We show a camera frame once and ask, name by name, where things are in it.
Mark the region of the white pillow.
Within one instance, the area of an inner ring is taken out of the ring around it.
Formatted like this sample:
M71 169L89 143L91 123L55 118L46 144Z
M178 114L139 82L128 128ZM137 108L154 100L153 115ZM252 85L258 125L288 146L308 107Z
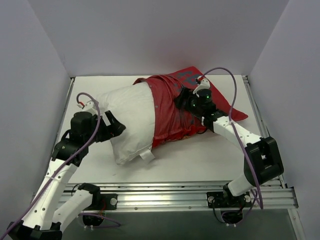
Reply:
M155 133L155 105L146 82L115 89L97 96L99 107L109 110L126 129L110 142L117 165L136 157L148 164L155 159L151 152Z

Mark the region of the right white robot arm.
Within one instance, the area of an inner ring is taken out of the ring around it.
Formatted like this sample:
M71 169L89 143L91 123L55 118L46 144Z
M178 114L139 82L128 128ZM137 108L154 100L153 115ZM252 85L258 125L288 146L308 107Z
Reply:
M256 135L234 122L213 103L210 89L194 91L184 87L174 103L178 109L191 113L204 127L224 137L243 152L243 172L223 188L222 200L225 205L234 206L240 201L241 195L284 173L276 140L270 136Z

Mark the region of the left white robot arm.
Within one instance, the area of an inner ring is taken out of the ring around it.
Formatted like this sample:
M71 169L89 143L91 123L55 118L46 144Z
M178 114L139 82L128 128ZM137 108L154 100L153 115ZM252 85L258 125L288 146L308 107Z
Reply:
M102 116L76 112L55 145L47 173L25 213L7 228L13 240L60 240L66 227L84 210L106 207L100 187L82 183L73 196L58 206L65 188L89 153L90 145L118 137L126 126L111 111Z

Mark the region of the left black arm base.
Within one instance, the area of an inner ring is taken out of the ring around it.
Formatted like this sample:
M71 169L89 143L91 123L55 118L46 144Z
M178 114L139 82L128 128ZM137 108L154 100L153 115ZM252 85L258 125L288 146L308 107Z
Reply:
M116 210L118 204L118 195L116 193L97 193L92 197L91 204L85 211L104 211Z

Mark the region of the red printed pillowcase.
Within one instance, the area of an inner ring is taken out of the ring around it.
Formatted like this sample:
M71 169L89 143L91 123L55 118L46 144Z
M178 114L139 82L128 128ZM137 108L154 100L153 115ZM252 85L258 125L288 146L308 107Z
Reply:
M202 72L190 66L173 73L152 75L135 81L135 84L147 83L153 97L153 148L211 130L212 126L208 122L201 123L201 118L210 113L220 117L231 113L231 118L236 122L248 118L246 113L232 108L212 83L204 96L197 97L193 91L201 77Z

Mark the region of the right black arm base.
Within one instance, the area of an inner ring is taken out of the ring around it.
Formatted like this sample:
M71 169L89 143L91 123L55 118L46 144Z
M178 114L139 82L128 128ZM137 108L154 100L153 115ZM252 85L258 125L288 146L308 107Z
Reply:
M209 208L248 208L252 204L251 197L248 192L240 196L226 196L223 191L213 191L206 193L207 205Z

